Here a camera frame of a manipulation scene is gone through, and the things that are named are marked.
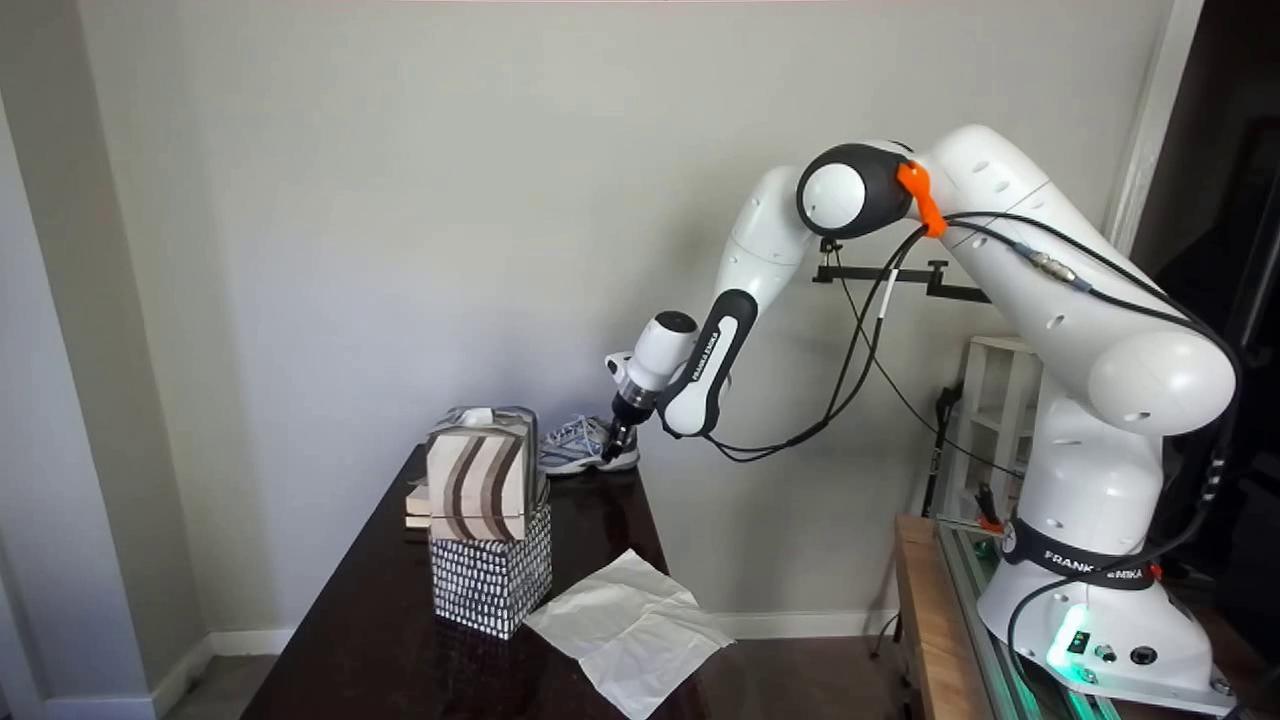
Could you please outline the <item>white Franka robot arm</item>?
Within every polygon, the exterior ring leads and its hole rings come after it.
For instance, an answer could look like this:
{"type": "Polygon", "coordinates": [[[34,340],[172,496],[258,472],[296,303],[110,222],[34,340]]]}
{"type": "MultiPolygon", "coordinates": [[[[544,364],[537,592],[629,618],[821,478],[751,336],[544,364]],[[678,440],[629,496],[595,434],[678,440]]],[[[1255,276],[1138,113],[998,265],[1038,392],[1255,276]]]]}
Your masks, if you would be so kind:
{"type": "Polygon", "coordinates": [[[1207,633],[1160,586],[1146,529],[1163,443],[1236,395],[1230,351],[985,123],[924,152],[836,143],[764,172],[711,308],[659,312],[608,358],[608,440],[629,443],[644,419],[711,430],[718,385],[803,252],[896,221],[940,240],[1038,358],[1031,453],[981,624],[1063,688],[1222,717],[1207,633]]]}

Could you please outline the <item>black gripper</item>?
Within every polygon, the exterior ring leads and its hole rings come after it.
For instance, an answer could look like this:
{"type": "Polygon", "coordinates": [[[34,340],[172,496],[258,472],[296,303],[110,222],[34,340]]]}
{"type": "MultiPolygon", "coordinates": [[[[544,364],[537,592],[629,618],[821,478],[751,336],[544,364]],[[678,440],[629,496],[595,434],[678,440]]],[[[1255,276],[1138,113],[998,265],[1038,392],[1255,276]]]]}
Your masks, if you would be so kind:
{"type": "Polygon", "coordinates": [[[651,398],[649,395],[625,395],[625,392],[612,395],[612,425],[637,428],[649,415],[651,415],[651,398]]]}

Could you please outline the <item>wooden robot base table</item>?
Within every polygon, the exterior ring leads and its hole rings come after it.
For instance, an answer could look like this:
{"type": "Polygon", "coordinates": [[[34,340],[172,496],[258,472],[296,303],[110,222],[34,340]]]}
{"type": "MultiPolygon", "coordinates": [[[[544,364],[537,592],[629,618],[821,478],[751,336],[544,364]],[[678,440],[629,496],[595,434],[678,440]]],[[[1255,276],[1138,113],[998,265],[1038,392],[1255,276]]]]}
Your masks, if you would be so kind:
{"type": "Polygon", "coordinates": [[[1031,692],[970,611],[969,529],[896,524],[899,642],[924,720],[1195,720],[1153,702],[1031,692]]]}

